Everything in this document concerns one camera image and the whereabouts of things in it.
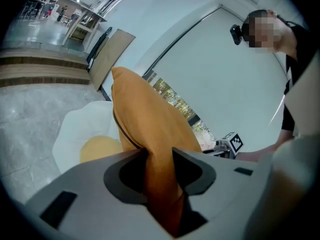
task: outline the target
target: gray marble floor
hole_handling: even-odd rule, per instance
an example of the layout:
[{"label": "gray marble floor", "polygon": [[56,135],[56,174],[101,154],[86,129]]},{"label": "gray marble floor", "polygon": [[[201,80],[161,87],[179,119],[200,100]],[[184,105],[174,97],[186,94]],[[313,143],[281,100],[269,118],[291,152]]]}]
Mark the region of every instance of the gray marble floor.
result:
[{"label": "gray marble floor", "polygon": [[61,25],[60,22],[51,19],[19,19],[10,24],[3,41],[30,42],[31,47],[33,47],[32,44],[34,43],[34,46],[43,44],[46,46],[57,46],[56,49],[61,47],[64,50],[70,49],[73,51],[83,52],[83,44],[73,39],[68,39],[64,46],[61,46],[67,31],[68,28],[65,25]]},{"label": "gray marble floor", "polygon": [[11,197],[25,203],[60,175],[52,148],[65,115],[104,100],[93,85],[0,88],[0,178]]}]

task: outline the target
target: wooden step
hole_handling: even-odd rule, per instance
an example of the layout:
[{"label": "wooden step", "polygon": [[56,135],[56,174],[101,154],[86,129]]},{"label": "wooden step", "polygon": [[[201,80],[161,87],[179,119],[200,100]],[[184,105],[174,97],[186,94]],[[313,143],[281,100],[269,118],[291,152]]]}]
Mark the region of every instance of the wooden step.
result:
[{"label": "wooden step", "polygon": [[0,65],[0,87],[27,84],[79,84],[88,85],[86,70],[43,64]]},{"label": "wooden step", "polygon": [[86,70],[88,63],[79,56],[41,49],[12,48],[0,51],[0,65],[41,64]]}]

